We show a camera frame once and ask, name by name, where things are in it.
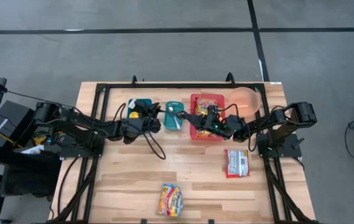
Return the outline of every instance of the colorful packaging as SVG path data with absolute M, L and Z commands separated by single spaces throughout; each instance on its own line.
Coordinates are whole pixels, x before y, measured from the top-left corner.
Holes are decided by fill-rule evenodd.
M 196 115 L 206 115 L 208 114 L 207 108 L 208 106 L 216 106 L 217 100 L 215 99 L 206 99 L 206 98 L 197 98 L 196 100 Z M 216 137 L 215 134 L 209 133 L 208 131 L 204 130 L 197 130 L 196 137 Z
M 179 217 L 181 216 L 181 211 L 181 189 L 174 184 L 163 184 L 157 214 L 170 217 Z
M 249 176 L 249 157 L 248 151 L 225 150 L 226 178 Z

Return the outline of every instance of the wooden tabletop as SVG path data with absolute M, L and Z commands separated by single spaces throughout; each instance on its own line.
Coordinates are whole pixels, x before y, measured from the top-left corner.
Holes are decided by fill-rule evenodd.
M 78 95 L 77 108 L 88 115 L 93 106 L 96 84 L 82 83 Z M 269 108 L 286 105 L 281 84 L 265 83 L 265 87 Z M 162 108 L 167 101 L 181 101 L 185 110 L 189 111 L 192 93 L 228 96 L 230 91 L 208 88 L 114 88 L 110 91 L 106 120 L 112 120 L 119 105 L 131 98 L 150 98 L 152 102 L 159 102 Z M 162 123 L 164 115 L 160 114 L 159 119 Z M 181 131 L 169 131 L 162 127 L 157 134 L 153 134 L 166 153 L 167 159 L 164 161 L 153 154 L 141 136 L 129 145 L 122 141 L 106 140 L 95 179 L 90 223 L 139 223 L 142 218 L 148 219 L 148 223 L 208 223 L 208 219 L 215 219 L 216 223 L 272 223 L 264 165 L 258 151 L 249 153 L 249 177 L 227 179 L 223 170 L 223 150 L 246 150 L 248 142 L 193 141 L 190 139 L 189 126 L 184 121 Z M 60 182 L 72 160 L 66 159 L 62 163 L 52 203 L 55 213 Z M 282 158 L 281 163 L 289 195 L 304 214 L 315 218 L 301 165 L 290 158 Z M 81 159 L 73 165 L 66 178 L 61 208 L 66 206 L 76 191 L 80 164 Z M 180 218 L 156 214 L 162 184 L 177 184 L 181 187 L 184 207 Z M 86 196 L 83 195 L 82 199 L 80 218 Z M 284 218 L 279 194 L 277 200 L 280 216 Z

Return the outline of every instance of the red plastic container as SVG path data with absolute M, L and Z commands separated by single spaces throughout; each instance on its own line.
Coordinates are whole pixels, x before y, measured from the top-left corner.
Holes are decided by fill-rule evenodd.
M 223 95 L 219 94 L 192 94 L 190 96 L 190 113 L 196 114 L 196 100 L 197 98 L 206 98 L 206 99 L 214 99 L 217 100 L 217 106 L 219 109 L 225 108 L 225 98 Z M 225 111 L 221 112 L 221 118 L 225 118 Z M 222 137 L 197 137 L 197 129 L 190 125 L 190 137 L 193 140 L 211 140 L 211 141 L 221 141 Z

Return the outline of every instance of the yellow snack bag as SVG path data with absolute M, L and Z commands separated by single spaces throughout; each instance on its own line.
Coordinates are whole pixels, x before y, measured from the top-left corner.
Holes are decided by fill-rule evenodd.
M 182 193 L 174 184 L 163 184 L 157 214 L 170 217 L 181 216 Z

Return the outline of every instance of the orange bowl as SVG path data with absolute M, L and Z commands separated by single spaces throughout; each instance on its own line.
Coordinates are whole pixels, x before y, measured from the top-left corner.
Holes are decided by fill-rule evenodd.
M 261 106 L 261 100 L 255 91 L 246 87 L 235 88 L 225 98 L 225 106 L 229 106 L 235 103 L 238 106 L 239 116 L 248 118 L 259 110 Z M 228 114 L 235 114 L 235 107 L 231 107 L 227 111 Z

